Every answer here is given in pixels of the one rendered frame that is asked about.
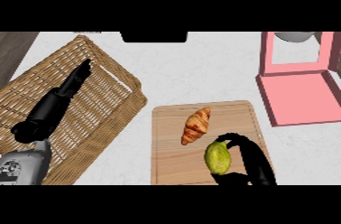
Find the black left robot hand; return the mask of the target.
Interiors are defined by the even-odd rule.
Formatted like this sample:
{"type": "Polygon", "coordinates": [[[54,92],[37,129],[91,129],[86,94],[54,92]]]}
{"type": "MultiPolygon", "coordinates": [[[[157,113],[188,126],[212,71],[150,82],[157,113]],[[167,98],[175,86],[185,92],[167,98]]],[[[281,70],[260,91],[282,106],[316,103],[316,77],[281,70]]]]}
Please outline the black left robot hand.
{"type": "Polygon", "coordinates": [[[37,102],[29,117],[11,129],[15,140],[24,144],[43,141],[52,135],[65,115],[71,99],[91,75],[91,59],[77,66],[58,88],[37,102]]]}

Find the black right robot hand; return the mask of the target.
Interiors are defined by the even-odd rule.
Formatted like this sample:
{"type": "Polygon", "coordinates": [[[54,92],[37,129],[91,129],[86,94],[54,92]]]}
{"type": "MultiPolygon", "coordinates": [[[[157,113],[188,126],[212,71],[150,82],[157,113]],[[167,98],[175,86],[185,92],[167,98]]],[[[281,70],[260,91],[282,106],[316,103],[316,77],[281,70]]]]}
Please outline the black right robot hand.
{"type": "Polygon", "coordinates": [[[216,139],[219,143],[226,144],[226,149],[234,146],[240,147],[244,167],[247,173],[228,173],[225,175],[212,174],[213,179],[222,186],[243,186],[253,184],[253,186],[277,185],[277,177],[272,170],[271,163],[266,159],[265,152],[259,144],[244,135],[238,133],[226,133],[216,139]]]}

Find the green pear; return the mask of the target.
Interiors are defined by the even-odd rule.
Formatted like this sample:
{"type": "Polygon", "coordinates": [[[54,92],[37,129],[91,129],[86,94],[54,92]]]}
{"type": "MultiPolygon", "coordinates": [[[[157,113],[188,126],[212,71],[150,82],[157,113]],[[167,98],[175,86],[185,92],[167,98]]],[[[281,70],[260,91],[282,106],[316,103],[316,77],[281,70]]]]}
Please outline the green pear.
{"type": "Polygon", "coordinates": [[[209,145],[204,154],[204,160],[212,173],[217,175],[225,175],[232,164],[232,158],[226,148],[226,142],[215,141],[209,145]]]}

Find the pale wooden cutting board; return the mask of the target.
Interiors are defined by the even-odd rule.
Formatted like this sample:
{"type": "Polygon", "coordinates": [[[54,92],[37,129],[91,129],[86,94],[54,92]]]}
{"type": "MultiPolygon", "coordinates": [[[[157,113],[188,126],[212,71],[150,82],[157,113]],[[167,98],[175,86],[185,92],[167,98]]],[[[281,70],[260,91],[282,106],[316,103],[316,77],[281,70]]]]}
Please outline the pale wooden cutting board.
{"type": "Polygon", "coordinates": [[[153,111],[153,184],[215,184],[204,152],[219,135],[240,133],[262,147],[271,159],[253,103],[248,100],[157,107],[153,111]],[[209,133],[182,145],[185,121],[203,108],[212,108],[209,133]]]}

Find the pink open box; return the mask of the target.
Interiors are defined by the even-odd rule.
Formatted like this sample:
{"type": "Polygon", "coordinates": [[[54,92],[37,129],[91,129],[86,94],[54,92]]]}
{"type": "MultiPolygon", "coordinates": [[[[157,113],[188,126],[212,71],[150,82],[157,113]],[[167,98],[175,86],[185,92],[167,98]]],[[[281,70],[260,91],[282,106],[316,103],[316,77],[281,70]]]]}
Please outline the pink open box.
{"type": "Polygon", "coordinates": [[[257,86],[272,126],[341,122],[339,70],[341,32],[321,34],[319,58],[308,63],[272,63],[275,33],[262,33],[257,86]]]}

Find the wicker basket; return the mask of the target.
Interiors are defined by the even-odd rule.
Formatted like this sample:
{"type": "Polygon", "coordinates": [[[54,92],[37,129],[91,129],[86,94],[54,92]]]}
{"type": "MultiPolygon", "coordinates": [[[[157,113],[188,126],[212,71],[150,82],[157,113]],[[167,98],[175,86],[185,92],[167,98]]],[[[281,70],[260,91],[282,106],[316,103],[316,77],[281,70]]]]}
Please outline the wicker basket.
{"type": "Polygon", "coordinates": [[[147,105],[142,83],[88,36],[79,35],[0,88],[0,154],[31,148],[11,134],[48,91],[58,87],[83,60],[91,76],[51,137],[46,185],[73,184],[147,105]]]}

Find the brown croissant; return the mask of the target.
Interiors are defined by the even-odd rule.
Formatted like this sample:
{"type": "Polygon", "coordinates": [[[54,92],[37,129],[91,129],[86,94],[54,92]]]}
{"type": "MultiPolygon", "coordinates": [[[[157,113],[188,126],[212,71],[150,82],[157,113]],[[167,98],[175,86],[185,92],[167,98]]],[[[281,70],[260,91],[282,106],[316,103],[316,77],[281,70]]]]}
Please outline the brown croissant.
{"type": "Polygon", "coordinates": [[[185,131],[182,135],[182,145],[194,143],[209,133],[209,121],[212,117],[212,108],[198,110],[186,119],[185,131]]]}

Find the dark wooden panel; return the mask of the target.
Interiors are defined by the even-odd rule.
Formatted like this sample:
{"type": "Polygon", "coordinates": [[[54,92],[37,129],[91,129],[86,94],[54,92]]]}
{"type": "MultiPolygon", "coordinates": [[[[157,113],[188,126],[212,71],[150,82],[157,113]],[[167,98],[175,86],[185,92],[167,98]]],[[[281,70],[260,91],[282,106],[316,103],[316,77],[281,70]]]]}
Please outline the dark wooden panel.
{"type": "Polygon", "coordinates": [[[39,32],[0,32],[0,88],[9,83],[37,35],[39,32]]]}

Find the black appliance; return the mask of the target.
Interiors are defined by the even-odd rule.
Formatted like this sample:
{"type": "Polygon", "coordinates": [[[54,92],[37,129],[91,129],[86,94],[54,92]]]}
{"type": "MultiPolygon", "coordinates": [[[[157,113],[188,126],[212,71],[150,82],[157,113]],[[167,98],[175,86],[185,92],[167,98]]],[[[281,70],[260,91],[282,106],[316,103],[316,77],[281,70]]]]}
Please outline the black appliance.
{"type": "Polygon", "coordinates": [[[188,32],[122,32],[124,42],[186,42],[188,32]]]}

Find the grey bowl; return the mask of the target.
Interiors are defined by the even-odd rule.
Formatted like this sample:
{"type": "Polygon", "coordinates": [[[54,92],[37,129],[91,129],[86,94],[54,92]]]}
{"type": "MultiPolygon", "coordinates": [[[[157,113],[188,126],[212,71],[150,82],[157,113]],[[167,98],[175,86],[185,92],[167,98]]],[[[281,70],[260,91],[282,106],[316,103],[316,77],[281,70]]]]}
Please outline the grey bowl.
{"type": "Polygon", "coordinates": [[[275,35],[287,42],[305,42],[312,36],[313,32],[277,32],[275,35]]]}

